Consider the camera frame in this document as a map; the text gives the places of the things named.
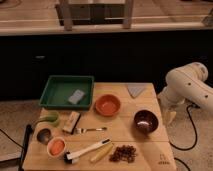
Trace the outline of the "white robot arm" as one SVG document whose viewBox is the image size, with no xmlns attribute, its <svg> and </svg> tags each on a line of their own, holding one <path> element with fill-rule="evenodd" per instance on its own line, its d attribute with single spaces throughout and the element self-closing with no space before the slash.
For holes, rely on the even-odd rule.
<svg viewBox="0 0 213 171">
<path fill-rule="evenodd" d="M 213 114 L 213 88 L 205 84 L 207 78 L 208 69 L 200 62 L 174 68 L 166 74 L 166 86 L 157 95 L 164 125 L 173 121 L 175 108 L 185 100 Z"/>
</svg>

